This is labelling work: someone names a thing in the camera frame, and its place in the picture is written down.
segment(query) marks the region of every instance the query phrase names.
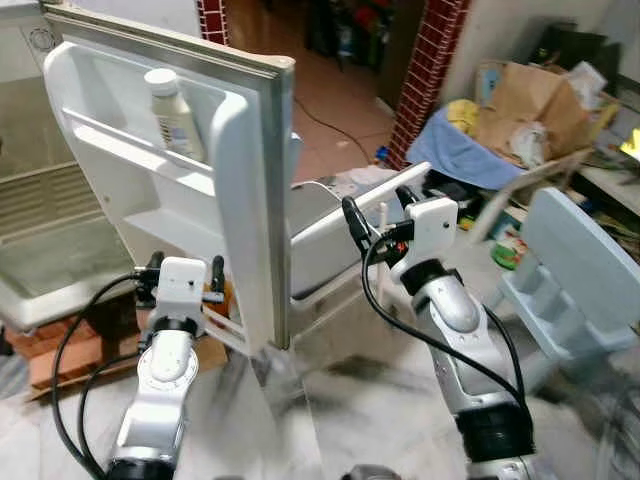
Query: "tiled floor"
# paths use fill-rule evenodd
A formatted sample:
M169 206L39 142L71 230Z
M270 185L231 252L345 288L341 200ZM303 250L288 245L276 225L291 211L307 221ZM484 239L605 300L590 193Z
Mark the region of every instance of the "tiled floor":
M363 167L389 140L393 119L376 102L376 78L366 67L345 65L304 48L304 2L274 0L267 12L261 0L227 2L231 46L254 53L288 55L296 60L294 131L304 142L295 180ZM311 119L315 117L354 136L368 159L345 135Z

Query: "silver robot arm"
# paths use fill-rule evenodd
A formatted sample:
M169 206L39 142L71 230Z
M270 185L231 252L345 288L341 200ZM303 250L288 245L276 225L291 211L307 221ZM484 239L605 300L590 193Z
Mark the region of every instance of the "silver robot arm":
M170 480L185 428L185 400L198 372L192 348L202 333L206 264L168 257L162 261L149 316L151 345L138 361L138 391L127 411L109 480Z
M352 198L343 199L345 219L363 260L373 258L371 263L389 265L392 281L402 284L412 297L418 330L506 379L511 372L509 361L489 337L485 309L464 288L457 272L446 271L437 260L453 243L457 204L448 198L418 201L407 187L396 192L405 221L392 226L384 238L369 227ZM381 243L385 246L381 252L370 251ZM374 308L381 313L379 304ZM430 350L445 402L463 437L468 478L554 479L535 454L524 396L514 395L514 388L507 391L433 344Z

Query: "power cord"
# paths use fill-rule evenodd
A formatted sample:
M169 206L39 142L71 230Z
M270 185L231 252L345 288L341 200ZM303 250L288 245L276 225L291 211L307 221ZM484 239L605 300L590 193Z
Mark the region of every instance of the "power cord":
M140 352L136 351L135 353L130 353L129 355L122 355L120 357L113 358L108 362L103 363L93 371L91 376L85 382L84 387L82 388L82 396L80 397L80 406L78 407L78 420L77 420L78 439L80 441L80 448L82 449L83 455L85 456L87 461L90 462L92 465L94 465L94 467L96 468L100 468L100 466L98 465L98 462L93 456L93 453L91 453L91 449L89 448L89 444L87 443L87 436L86 436L85 426L84 426L84 411L87 403L87 396L89 395L89 390L91 390L91 388L93 387L93 384L98 379L100 374L102 374L102 372L104 372L105 370L111 368L112 366L118 363L126 362L127 360L132 360L134 358L137 358L139 355L140 355Z
M362 271L361 271L362 287L364 289L365 297L367 298L367 301L369 302L371 307L376 311L376 313L378 315L380 315L384 320L386 320L388 323L390 323L394 327L398 328L399 330L403 331L404 333L406 333L408 335L411 335L414 338L417 338L418 340L421 340L421 341L425 342L427 345L429 345L429 346L431 346L433 348L437 348L438 350L446 353L447 355L450 355L453 358L456 358L457 360L460 360L461 362L466 363L471 368L479 371L480 373L486 375L491 380L496 382L498 385L500 385L502 388L504 388L507 392L509 392L511 394L511 396L513 396L515 401L518 403L520 408L523 410L523 412L525 413L525 415L528 417L529 421L531 422L531 414L529 412L529 409L528 409L526 401L525 401L524 382L522 381L522 372L521 372L521 369L520 369L520 363L518 361L517 352L515 351L515 347L513 345L513 341L511 339L511 337L509 336L508 332L504 328L504 325L502 325L502 323L499 320L496 323L496 326L498 326L498 330L504 336L505 342L507 343L507 347L509 348L509 353L511 355L511 359L512 359L512 361L514 363L514 369L516 371L516 379L517 379L517 382L518 382L518 389L514 388L507 380L502 378L500 375L498 375L496 372L494 372L490 368L485 367L481 363L476 362L472 358L470 358L470 357L466 356L465 354L459 352L458 350L455 350L455 349L449 347L448 345L436 340L435 338L424 334L420 330L417 330L416 328L413 328L411 325L408 325L408 324L398 320L393 315L391 315L389 312L387 312L378 303L378 301L376 300L376 298L373 295L373 292L371 291L371 286L369 285L369 276L367 275L367 272L369 270L369 267L370 267L370 264L371 264L371 260L372 260L373 256L375 255L378 247L380 245L382 245L385 241L392 239L394 234L395 234L394 230L389 230L389 231L385 232L382 236L380 236L375 242L373 242L373 244L371 244L371 246L367 250L367 253L366 253L366 255L365 255L365 257L364 257L364 259L362 261ZM495 315L493 315L493 317L492 317L492 315L489 315L489 316L492 318L492 320L495 323L495 320L493 318L493 317L495 317Z
M297 97L294 97L294 101L302 109L302 111L305 113L305 115L307 117L309 117L311 120L313 120L316 123L319 123L320 125L324 125L325 127L330 128L331 130L335 130L336 132L341 133L342 135L347 137L349 140L351 140L353 143L355 143L358 146L358 148L360 149L360 151L362 152L362 155L364 156L364 160L365 160L365 162L367 162L367 165L372 165L373 164L373 162L371 162L371 160L369 160L369 154L367 153L367 150L362 146L362 144L358 141L358 139L356 137L354 137L350 133L345 132L344 130L336 127L335 125L331 125L330 123L323 122L322 120L320 120L318 117L313 115L307 109L307 107L305 107L304 104Z
M126 282L127 280L136 280L139 277L137 273L127 273L125 275L121 275L114 280L107 283L104 287L98 290L87 306L78 314L74 322L69 326L67 332L65 333L60 345L58 345L58 349L56 350L56 355L53 361L53 374L51 379L51 408L53 410L53 420L56 425L56 430L58 431L58 435L62 440L62 443L67 448L69 453L73 456L73 458L91 475L94 480L103 480L105 473L100 468L100 466L90 458L87 458L83 455L83 453L78 449L78 447L73 443L69 433L67 432L66 427L64 426L64 422L62 421L62 415L60 413L60 398L58 392L58 383L60 376L60 362L62 360L62 354L64 352L67 343L69 343L69 339L73 335L73 332L78 328L80 322L87 317L89 311L93 308L93 306L100 300L100 298L111 290L116 285Z

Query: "refrigerator door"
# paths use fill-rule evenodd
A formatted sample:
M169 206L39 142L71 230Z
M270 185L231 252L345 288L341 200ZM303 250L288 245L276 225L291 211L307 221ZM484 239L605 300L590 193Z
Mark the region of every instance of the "refrigerator door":
M207 262L222 254L239 312L208 331L246 354L269 341L286 347L294 61L43 8L64 39L44 65L52 109L135 263L155 250ZM202 163L164 146L143 78L159 67L178 75L207 151Z

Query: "blue cloth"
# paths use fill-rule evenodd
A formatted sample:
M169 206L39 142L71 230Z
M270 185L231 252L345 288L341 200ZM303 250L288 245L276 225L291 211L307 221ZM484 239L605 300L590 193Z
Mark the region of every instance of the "blue cloth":
M409 163L429 162L440 173L489 190L500 190L524 170L476 143L438 110L407 152Z

